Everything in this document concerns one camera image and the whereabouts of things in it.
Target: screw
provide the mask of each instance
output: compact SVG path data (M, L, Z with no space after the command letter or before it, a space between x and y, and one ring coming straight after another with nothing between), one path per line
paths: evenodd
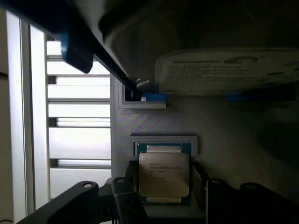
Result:
M256 185L254 185L252 183L247 184L246 187L249 188L249 189L251 189L251 190L256 189Z
M218 180L218 179L212 180L212 182L213 182L213 183L216 183L216 184L220 184L220 183L221 183L221 181Z

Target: gray panel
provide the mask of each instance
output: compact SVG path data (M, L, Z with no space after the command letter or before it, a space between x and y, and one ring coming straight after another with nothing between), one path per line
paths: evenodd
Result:
M48 85L50 100L104 100L110 99L109 85Z
M110 118L57 118L57 127L110 127Z
M49 129L50 158L109 160L110 128Z
M83 75L84 73L79 71L78 69L70 66L66 62L61 61L48 61L47 62L47 72L49 75L67 75L67 74L80 74ZM93 67L89 72L89 75L109 75L109 71L104 68L99 62L93 62Z
M56 76L58 85L110 85L110 76Z
M299 107L288 103L231 103L224 98L170 97L165 110L118 108L112 78L112 176L124 174L131 134L194 134L197 160L211 177L238 188L257 182L299 203Z
M100 187L111 177L110 169L51 168L51 198L55 198L81 181L93 181Z
M31 27L32 111L36 209L50 200L49 124L44 33Z
M111 168L111 160L57 160L57 166Z
M49 103L50 118L110 118L109 103Z
M14 222L34 211L29 25L7 12Z
M61 42L60 41L47 41L47 55L61 57Z

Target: intel xeon processor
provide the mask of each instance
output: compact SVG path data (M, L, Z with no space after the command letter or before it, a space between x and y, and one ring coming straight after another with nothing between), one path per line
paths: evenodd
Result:
M151 198L181 198L189 195L189 155L141 153L139 194Z

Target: bolt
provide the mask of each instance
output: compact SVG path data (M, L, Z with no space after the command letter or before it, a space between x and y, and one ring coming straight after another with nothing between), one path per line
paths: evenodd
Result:
M218 179L214 179L214 180L212 180L212 182L215 183L215 184L220 184L221 183L221 181L218 180Z
M251 190L256 189L256 185L254 185L252 183L247 184L246 187L249 188L249 189L251 189Z

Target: white wall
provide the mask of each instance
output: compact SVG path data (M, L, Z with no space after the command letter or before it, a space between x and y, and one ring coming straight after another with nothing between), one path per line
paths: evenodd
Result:
M7 74L6 15L0 9L0 71ZM0 79L0 220L13 219L8 80Z

